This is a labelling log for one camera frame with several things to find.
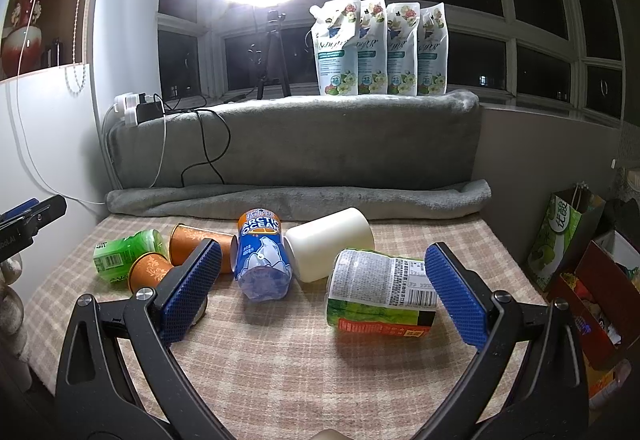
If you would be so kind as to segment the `blue Arctic Ocean bottle cup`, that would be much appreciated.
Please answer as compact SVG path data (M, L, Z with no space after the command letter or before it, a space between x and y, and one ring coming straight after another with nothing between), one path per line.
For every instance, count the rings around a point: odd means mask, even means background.
M292 267L282 244L280 218L271 210L250 209L239 218L233 272L250 301L280 300L288 293Z

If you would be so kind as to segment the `green label clear cup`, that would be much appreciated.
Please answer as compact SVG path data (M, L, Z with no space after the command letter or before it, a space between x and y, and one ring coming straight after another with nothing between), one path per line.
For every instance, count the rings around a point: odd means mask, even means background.
M421 338L438 296L422 260L344 249L326 287L326 322L345 333Z

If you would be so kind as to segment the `black power adapter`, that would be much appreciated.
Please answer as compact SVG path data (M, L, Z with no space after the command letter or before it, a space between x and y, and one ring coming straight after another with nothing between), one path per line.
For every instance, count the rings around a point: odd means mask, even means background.
M141 123L160 119L164 117L164 104L161 100L157 100L156 96L148 96L145 93L138 95L138 103L134 108L136 114L136 121L138 125Z

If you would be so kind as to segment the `white plastic cup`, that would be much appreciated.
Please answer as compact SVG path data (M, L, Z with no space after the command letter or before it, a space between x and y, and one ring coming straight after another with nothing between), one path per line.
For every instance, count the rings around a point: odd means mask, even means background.
M297 281L313 283L331 274L342 250L373 249L374 236L363 213L348 208L291 227L283 244Z

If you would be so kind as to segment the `refill pouch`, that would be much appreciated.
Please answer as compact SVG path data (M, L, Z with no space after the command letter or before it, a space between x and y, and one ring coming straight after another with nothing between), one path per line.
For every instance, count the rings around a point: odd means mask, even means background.
M418 31L419 95L446 93L448 44L445 4L422 8Z
M418 2L387 7L387 93L416 96L418 92Z
M311 27L319 93L351 96L358 93L358 39L360 0L331 0L313 5Z
M362 0L358 25L358 93L387 93L387 13L385 0Z

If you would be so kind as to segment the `black tripod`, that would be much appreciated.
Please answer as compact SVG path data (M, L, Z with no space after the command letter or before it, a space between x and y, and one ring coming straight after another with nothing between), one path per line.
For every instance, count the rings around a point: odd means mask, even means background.
M265 96L265 88L269 82L269 69L277 71L283 97L292 95L288 67L286 67L285 51L282 40L282 24L285 12L271 7L267 12L265 34L257 51L257 100Z

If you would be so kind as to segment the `grey fleece blanket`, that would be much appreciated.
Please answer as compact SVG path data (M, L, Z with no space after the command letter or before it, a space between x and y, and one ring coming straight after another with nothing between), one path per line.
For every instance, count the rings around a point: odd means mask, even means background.
M371 220L447 220L491 199L473 174L482 108L443 96L248 100L114 126L106 148L116 215L234 219L263 207L286 221L346 208Z

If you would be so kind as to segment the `green tea bottle cup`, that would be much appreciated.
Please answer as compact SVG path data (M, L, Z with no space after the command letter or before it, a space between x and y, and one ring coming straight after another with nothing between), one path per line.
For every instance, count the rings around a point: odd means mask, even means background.
M114 241L102 241L94 247L92 259L99 278L116 283L126 279L134 261L149 252L169 259L163 236L157 230L144 230Z

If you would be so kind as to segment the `orange paper cup near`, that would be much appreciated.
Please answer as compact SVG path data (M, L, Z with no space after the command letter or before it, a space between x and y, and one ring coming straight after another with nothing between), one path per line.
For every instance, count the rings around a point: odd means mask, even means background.
M131 293L140 288L156 288L174 266L159 252L147 252L134 261L128 274L128 287Z

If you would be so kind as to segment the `white power strip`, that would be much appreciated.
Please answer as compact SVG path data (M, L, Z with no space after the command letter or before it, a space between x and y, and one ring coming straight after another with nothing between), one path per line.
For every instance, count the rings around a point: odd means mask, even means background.
M124 93L114 98L114 113L127 127L138 124L138 106L145 101L144 93Z

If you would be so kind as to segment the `green paper bag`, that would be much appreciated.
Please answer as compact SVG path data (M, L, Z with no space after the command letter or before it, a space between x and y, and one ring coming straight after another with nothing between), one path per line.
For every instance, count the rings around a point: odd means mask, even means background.
M605 200L585 182L552 193L526 260L535 284L547 291L555 275L575 267L597 230Z

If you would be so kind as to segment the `red white vase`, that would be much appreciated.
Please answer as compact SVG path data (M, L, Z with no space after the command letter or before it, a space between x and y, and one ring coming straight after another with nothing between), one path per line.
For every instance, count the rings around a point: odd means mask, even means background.
M1 45L1 64L6 77L25 74L39 66L42 31L37 22L41 13L41 0L15 0L11 28Z

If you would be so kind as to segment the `red cardboard box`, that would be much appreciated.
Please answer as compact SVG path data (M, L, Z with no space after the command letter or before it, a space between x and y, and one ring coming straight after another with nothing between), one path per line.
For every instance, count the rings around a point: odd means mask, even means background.
M590 241L573 272L551 284L549 297L570 306L582 352L602 370L639 338L639 252L621 233Z

